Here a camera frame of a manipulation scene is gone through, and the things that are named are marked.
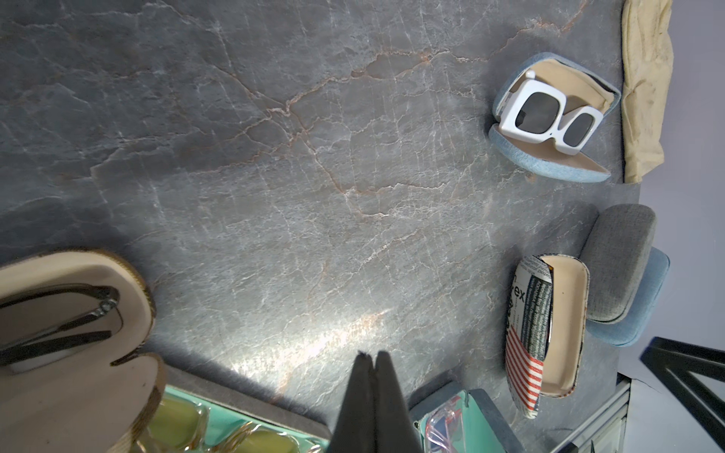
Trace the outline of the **grey fabric glasses case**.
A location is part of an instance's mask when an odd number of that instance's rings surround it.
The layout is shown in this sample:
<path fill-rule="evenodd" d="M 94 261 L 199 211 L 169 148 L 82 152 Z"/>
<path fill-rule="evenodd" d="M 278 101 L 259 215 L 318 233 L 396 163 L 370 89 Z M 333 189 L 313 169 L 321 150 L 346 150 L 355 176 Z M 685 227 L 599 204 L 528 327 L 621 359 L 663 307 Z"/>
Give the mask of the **grey fabric glasses case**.
<path fill-rule="evenodd" d="M 617 324 L 628 314 L 656 226 L 653 209 L 641 204 L 619 204 L 599 214 L 580 255 L 590 274 L 588 320 Z"/>

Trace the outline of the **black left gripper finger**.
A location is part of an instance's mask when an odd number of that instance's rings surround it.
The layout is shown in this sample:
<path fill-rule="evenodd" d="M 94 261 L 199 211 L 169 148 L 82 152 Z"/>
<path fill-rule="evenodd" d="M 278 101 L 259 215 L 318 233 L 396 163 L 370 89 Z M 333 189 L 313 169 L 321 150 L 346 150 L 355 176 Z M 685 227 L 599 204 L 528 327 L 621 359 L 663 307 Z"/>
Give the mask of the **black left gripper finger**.
<path fill-rule="evenodd" d="M 350 373 L 328 452 L 363 453 L 376 450 L 374 372 L 372 358 L 359 353 Z"/>

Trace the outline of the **blue case orange lining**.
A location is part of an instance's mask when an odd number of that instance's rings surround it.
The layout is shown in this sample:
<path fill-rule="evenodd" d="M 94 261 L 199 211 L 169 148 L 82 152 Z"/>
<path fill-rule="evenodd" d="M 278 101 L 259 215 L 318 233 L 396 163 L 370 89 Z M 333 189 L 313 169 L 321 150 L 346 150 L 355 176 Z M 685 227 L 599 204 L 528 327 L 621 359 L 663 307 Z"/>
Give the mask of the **blue case orange lining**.
<path fill-rule="evenodd" d="M 653 316 L 668 277 L 670 264 L 669 256 L 653 247 L 642 281 L 626 316 L 615 324 L 587 321 L 586 330 L 595 338 L 613 347 L 634 345 Z"/>

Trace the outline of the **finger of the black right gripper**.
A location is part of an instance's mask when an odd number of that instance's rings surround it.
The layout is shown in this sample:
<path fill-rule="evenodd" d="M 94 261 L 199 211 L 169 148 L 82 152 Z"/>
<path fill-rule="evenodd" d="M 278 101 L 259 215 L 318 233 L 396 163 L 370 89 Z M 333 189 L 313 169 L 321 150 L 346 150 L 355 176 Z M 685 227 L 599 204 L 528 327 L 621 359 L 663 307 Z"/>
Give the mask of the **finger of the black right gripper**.
<path fill-rule="evenodd" d="M 418 434 L 398 383 L 390 354 L 380 351 L 375 364 L 375 435 L 378 452 L 421 452 Z"/>

